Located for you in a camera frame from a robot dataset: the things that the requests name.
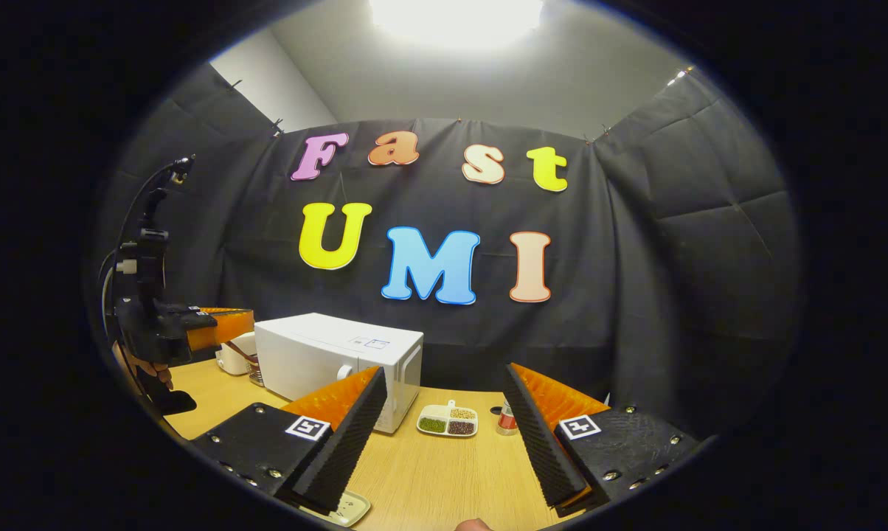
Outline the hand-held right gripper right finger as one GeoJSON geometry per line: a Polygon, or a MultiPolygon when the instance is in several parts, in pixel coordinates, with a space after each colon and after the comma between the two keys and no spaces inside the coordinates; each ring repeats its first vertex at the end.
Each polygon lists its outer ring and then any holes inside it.
{"type": "Polygon", "coordinates": [[[505,367],[502,393],[545,503],[561,517],[652,487],[701,444],[635,406],[607,406],[516,363],[505,367]]]}

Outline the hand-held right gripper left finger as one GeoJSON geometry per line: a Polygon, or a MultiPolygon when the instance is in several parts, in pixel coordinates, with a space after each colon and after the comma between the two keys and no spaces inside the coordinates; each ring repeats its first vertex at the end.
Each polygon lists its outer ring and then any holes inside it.
{"type": "Polygon", "coordinates": [[[191,441],[212,464],[293,507],[338,510],[386,404],[369,367],[281,408],[251,403],[191,441]]]}

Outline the white microwave oven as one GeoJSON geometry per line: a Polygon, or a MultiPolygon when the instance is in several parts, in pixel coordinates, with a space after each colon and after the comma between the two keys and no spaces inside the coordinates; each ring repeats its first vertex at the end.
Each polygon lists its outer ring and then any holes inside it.
{"type": "Polygon", "coordinates": [[[387,398],[376,431],[394,434],[420,390],[424,335],[418,330],[306,313],[258,322],[254,337],[264,387],[289,401],[383,367],[387,398]]]}

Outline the white toaster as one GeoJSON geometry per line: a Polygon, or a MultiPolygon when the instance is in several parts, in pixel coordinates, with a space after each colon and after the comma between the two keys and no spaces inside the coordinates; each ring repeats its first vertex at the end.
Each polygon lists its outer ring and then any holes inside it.
{"type": "Polygon", "coordinates": [[[237,344],[244,350],[248,350],[248,352],[257,353],[255,333],[244,333],[244,335],[235,337],[235,339],[228,340],[222,343],[221,349],[215,353],[217,364],[225,373],[235,376],[248,375],[249,365],[244,358],[229,347],[232,343],[237,344]]]}

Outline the pale green tray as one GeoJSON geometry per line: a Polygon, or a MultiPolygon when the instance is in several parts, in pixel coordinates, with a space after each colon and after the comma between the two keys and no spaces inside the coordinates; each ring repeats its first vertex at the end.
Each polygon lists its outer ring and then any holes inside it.
{"type": "Polygon", "coordinates": [[[369,500],[355,492],[346,490],[341,495],[336,510],[330,511],[327,514],[323,514],[312,510],[311,508],[303,506],[301,506],[299,509],[303,512],[311,514],[312,516],[321,518],[322,520],[332,522],[332,524],[339,525],[340,527],[349,528],[353,527],[353,525],[356,525],[357,522],[362,520],[362,518],[369,513],[370,508],[371,503],[369,500]]]}

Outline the white divided bean dish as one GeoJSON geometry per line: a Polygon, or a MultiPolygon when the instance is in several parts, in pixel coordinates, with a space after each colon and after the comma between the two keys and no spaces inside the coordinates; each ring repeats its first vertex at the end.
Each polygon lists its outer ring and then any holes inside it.
{"type": "Polygon", "coordinates": [[[457,406],[449,400],[444,406],[425,406],[420,411],[416,428],[431,436],[469,438],[478,432],[479,416],[475,410],[457,406]]]}

